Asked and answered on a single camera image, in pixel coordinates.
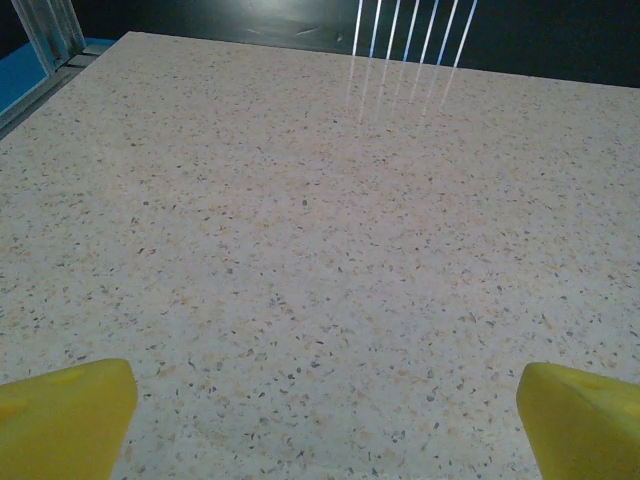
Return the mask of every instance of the terrazzo surface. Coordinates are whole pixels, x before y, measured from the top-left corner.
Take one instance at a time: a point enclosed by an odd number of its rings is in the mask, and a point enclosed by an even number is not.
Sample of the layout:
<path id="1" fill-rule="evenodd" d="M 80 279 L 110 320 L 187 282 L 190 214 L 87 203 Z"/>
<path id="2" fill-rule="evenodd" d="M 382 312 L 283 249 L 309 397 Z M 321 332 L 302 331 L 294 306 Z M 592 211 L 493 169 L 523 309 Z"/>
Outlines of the terrazzo surface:
<path id="1" fill-rule="evenodd" d="M 0 143 L 0 380 L 127 358 L 113 479 L 535 479 L 640 381 L 640 96 L 132 33 Z"/>

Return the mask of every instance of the dark background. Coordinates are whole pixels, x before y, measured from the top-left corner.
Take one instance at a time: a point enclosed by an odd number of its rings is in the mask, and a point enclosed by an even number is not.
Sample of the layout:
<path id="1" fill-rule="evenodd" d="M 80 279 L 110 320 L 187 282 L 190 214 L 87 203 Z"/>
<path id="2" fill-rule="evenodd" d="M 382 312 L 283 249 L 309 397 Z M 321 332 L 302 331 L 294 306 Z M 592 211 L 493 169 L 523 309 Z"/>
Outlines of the dark background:
<path id="1" fill-rule="evenodd" d="M 358 55 L 368 55 L 377 0 L 364 0 Z M 374 56 L 384 57 L 395 0 L 383 0 Z M 73 0 L 85 36 L 129 30 L 350 54 L 358 0 Z M 472 0 L 459 0 L 452 65 Z M 402 0 L 393 59 L 402 59 L 414 0 Z M 438 57 L 453 0 L 441 0 L 427 50 Z M 409 61 L 418 61 L 433 0 L 422 0 Z M 27 38 L 0 0 L 0 56 Z M 640 87 L 640 0 L 478 0 L 460 67 Z"/>

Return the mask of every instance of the speckled countertop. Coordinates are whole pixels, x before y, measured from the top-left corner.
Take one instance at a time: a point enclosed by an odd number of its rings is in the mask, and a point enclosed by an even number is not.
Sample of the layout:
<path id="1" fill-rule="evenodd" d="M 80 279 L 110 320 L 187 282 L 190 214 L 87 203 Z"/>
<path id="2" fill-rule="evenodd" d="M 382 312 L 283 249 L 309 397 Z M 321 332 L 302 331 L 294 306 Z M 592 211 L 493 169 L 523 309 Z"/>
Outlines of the speckled countertop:
<path id="1" fill-rule="evenodd" d="M 531 479 L 640 381 L 640 94 L 128 34 L 0 143 L 0 380 L 127 358 L 113 478 Z"/>

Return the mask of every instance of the table surface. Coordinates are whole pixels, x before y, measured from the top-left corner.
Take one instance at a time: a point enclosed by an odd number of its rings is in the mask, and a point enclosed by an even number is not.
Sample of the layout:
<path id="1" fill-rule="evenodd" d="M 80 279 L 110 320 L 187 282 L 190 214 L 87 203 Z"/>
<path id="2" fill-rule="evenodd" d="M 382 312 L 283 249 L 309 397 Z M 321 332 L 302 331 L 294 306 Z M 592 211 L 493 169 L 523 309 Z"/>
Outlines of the table surface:
<path id="1" fill-rule="evenodd" d="M 640 381 L 640 95 L 131 33 L 0 143 L 0 380 L 127 358 L 113 478 L 536 478 Z"/>

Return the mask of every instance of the glass panel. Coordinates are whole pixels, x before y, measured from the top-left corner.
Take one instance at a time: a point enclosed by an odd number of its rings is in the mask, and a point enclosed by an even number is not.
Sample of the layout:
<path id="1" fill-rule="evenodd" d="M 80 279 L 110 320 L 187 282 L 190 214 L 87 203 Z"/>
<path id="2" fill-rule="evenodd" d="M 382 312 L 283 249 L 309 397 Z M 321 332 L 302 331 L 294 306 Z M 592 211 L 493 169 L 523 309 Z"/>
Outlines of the glass panel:
<path id="1" fill-rule="evenodd" d="M 47 76 L 10 0 L 0 0 L 0 112 Z"/>

